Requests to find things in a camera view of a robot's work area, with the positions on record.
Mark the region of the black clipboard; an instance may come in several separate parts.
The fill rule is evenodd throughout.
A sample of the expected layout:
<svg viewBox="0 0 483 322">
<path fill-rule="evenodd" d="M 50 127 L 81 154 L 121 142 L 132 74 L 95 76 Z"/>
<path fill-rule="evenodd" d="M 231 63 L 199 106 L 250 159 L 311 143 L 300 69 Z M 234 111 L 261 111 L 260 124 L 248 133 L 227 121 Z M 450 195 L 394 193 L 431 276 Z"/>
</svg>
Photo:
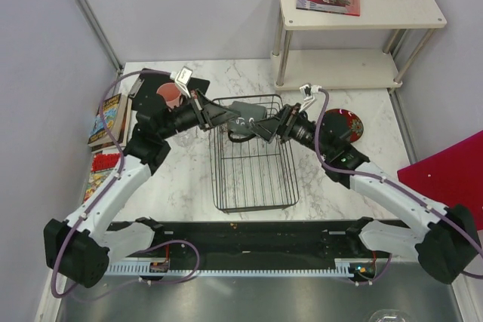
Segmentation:
<svg viewBox="0 0 483 322">
<path fill-rule="evenodd" d="M 139 84 L 135 95 L 131 94 L 131 109 L 137 112 L 148 112 L 161 105 L 166 105 L 164 99 L 156 91 L 162 84 L 173 82 L 168 73 L 149 73 L 150 69 L 143 69 L 135 84 Z"/>
</svg>

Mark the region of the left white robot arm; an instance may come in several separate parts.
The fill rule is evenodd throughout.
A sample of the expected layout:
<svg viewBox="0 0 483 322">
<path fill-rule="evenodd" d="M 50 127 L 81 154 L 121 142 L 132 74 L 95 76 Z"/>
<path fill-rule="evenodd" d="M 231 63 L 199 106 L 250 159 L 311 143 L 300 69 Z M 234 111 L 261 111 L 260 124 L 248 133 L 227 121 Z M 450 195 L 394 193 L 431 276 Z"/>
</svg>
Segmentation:
<svg viewBox="0 0 483 322">
<path fill-rule="evenodd" d="M 169 138 L 193 127 L 211 130 L 239 116 L 197 90 L 174 109 L 161 100 L 137 111 L 131 139 L 115 169 L 76 211 L 45 226 L 45 257 L 52 275 L 61 274 L 90 288 L 113 263 L 140 251 L 148 256 L 163 253 L 166 240 L 156 232 L 154 220 L 141 218 L 118 231 L 109 230 L 109 226 L 132 194 L 165 161 L 171 150 Z"/>
</svg>

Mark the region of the red cover book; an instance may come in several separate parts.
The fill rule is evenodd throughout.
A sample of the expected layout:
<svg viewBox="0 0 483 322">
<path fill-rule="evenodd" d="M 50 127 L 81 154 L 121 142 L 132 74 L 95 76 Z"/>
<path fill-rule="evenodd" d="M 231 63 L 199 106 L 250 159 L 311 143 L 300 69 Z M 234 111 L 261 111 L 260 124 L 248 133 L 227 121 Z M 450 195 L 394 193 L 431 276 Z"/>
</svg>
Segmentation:
<svg viewBox="0 0 483 322">
<path fill-rule="evenodd" d="M 94 155 L 91 163 L 91 171 L 85 187 L 84 203 L 102 185 L 111 172 L 118 168 L 120 157 L 121 153 L 119 152 L 99 152 Z"/>
</svg>

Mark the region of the grey ceramic mug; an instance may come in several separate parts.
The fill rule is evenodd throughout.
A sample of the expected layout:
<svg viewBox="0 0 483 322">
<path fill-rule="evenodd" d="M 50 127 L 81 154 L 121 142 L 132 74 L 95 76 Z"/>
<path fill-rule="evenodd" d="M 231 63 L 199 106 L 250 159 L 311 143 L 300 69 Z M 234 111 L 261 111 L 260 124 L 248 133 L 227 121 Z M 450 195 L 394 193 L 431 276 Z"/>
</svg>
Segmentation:
<svg viewBox="0 0 483 322">
<path fill-rule="evenodd" d="M 227 137 L 232 143 L 244 143 L 257 135 L 249 126 L 253 122 L 264 119 L 267 115 L 266 107 L 253 103 L 234 101 L 229 108 L 239 113 L 236 119 L 227 124 Z"/>
</svg>

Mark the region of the white two-tier shelf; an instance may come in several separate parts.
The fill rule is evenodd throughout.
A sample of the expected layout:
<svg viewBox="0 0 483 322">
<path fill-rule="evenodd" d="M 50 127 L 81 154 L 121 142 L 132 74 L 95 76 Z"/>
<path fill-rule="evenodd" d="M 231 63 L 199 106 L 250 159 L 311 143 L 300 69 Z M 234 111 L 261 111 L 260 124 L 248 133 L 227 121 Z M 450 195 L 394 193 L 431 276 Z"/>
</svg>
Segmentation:
<svg viewBox="0 0 483 322">
<path fill-rule="evenodd" d="M 361 0 L 358 17 L 304 11 L 296 0 L 279 0 L 271 54 L 275 87 L 395 90 L 446 24 L 436 0 Z"/>
</svg>

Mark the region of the red folder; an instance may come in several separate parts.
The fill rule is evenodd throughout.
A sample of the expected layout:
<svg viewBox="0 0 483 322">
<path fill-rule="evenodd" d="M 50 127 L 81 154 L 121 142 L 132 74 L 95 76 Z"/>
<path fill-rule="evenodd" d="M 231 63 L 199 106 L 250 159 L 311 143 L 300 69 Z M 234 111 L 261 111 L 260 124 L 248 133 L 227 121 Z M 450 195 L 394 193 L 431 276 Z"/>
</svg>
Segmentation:
<svg viewBox="0 0 483 322">
<path fill-rule="evenodd" d="M 449 207 L 462 204 L 482 230 L 482 132 L 398 171 L 398 180 Z"/>
</svg>

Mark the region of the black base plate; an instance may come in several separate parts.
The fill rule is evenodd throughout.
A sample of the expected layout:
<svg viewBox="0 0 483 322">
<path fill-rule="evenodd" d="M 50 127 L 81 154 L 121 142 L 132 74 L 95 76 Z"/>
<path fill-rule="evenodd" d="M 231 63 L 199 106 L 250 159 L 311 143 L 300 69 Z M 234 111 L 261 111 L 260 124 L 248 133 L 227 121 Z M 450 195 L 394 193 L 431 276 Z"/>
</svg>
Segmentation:
<svg viewBox="0 0 483 322">
<path fill-rule="evenodd" d="M 385 259 L 348 230 L 352 221 L 163 222 L 147 257 L 171 269 L 302 271 L 334 268 L 336 259 Z"/>
</svg>

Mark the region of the colourful paperback book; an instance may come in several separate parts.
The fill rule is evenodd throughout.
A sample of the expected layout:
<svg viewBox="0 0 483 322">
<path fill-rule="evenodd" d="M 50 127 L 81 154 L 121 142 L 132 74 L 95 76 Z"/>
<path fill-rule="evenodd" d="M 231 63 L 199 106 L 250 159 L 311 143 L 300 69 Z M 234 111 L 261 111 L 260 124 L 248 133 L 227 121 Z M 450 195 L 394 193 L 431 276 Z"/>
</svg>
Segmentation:
<svg viewBox="0 0 483 322">
<path fill-rule="evenodd" d="M 116 94 L 103 101 L 100 109 L 103 111 L 104 121 L 101 120 L 100 112 L 98 112 L 88 138 L 90 147 L 112 141 L 104 126 L 107 126 L 112 136 L 119 137 L 122 127 L 125 125 L 124 119 L 129 101 L 130 99 L 124 94 Z"/>
</svg>

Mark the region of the pink plastic cup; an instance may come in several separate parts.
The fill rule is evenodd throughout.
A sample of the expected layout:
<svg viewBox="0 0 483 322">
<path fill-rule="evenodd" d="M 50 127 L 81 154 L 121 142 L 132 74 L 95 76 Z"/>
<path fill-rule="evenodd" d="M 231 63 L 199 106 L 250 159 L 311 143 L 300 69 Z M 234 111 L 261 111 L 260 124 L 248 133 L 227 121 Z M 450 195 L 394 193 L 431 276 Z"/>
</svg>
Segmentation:
<svg viewBox="0 0 483 322">
<path fill-rule="evenodd" d="M 181 106 L 186 100 L 185 96 L 173 82 L 162 84 L 158 87 L 156 93 L 164 99 L 166 106 L 170 109 Z"/>
</svg>

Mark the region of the red floral plate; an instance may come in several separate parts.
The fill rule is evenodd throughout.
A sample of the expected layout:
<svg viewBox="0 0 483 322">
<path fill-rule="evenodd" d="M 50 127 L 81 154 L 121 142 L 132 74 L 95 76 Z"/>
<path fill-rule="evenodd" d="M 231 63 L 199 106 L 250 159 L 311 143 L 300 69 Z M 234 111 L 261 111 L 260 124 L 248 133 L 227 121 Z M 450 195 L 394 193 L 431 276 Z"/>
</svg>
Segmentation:
<svg viewBox="0 0 483 322">
<path fill-rule="evenodd" d="M 358 141 L 364 133 L 364 125 L 360 117 L 346 109 L 329 109 L 326 111 L 321 128 L 350 143 Z"/>
</svg>

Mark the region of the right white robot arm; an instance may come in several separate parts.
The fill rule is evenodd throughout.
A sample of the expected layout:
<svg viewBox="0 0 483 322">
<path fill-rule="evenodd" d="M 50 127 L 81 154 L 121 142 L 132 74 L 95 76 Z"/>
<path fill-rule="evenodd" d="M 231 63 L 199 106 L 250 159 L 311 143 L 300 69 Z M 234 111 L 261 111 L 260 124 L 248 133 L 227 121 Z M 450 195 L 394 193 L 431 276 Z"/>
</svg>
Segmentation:
<svg viewBox="0 0 483 322">
<path fill-rule="evenodd" d="M 466 207 L 448 207 L 393 180 L 350 142 L 301 115 L 298 106 L 286 105 L 270 118 L 250 120 L 248 126 L 266 141 L 279 136 L 313 150 L 332 181 L 377 202 L 404 223 L 398 227 L 360 219 L 345 240 L 351 255 L 376 250 L 414 259 L 443 284 L 451 284 L 482 255 L 475 221 Z"/>
</svg>

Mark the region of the black wire dish rack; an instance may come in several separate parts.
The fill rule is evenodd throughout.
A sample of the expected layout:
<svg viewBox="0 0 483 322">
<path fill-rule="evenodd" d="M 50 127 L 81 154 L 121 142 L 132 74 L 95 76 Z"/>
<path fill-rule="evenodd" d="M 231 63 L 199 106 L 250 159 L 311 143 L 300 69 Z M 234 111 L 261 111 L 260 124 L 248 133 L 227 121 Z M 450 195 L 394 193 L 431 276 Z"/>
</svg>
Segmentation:
<svg viewBox="0 0 483 322">
<path fill-rule="evenodd" d="M 275 115 L 283 106 L 280 96 L 262 94 L 221 97 L 215 103 L 229 107 L 234 101 L 266 107 Z M 266 143 L 255 137 L 244 143 L 232 143 L 227 124 L 209 134 L 212 192 L 214 206 L 224 213 L 285 209 L 300 199 L 291 144 L 275 138 Z"/>
</svg>

